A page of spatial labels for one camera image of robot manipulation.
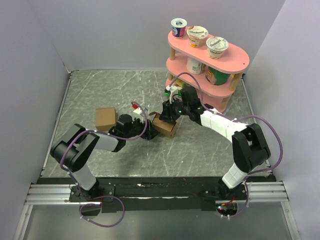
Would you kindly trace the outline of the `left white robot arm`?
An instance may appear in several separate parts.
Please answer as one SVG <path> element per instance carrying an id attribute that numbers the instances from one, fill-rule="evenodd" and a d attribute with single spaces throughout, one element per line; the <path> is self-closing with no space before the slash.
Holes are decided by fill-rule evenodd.
<path id="1" fill-rule="evenodd" d="M 151 140 L 159 134 L 149 119 L 133 119 L 122 114 L 107 133 L 98 134 L 82 125 L 74 124 L 50 149 L 50 155 L 60 164 L 81 190 L 87 201 L 103 194 L 98 179 L 90 171 L 87 161 L 94 149 L 119 152 L 129 139 Z"/>

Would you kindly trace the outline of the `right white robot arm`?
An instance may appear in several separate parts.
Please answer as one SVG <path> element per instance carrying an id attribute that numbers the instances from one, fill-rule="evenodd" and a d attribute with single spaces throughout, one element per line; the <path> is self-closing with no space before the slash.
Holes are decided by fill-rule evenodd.
<path id="1" fill-rule="evenodd" d="M 233 165 L 218 187 L 219 195 L 230 199 L 245 177 L 271 156 L 261 127 L 256 123 L 248 125 L 228 119 L 210 105 L 203 105 L 192 86 L 179 90 L 168 85 L 165 91 L 169 93 L 169 100 L 162 103 L 161 121 L 173 123 L 180 116 L 188 116 L 191 121 L 215 131 L 232 143 Z"/>

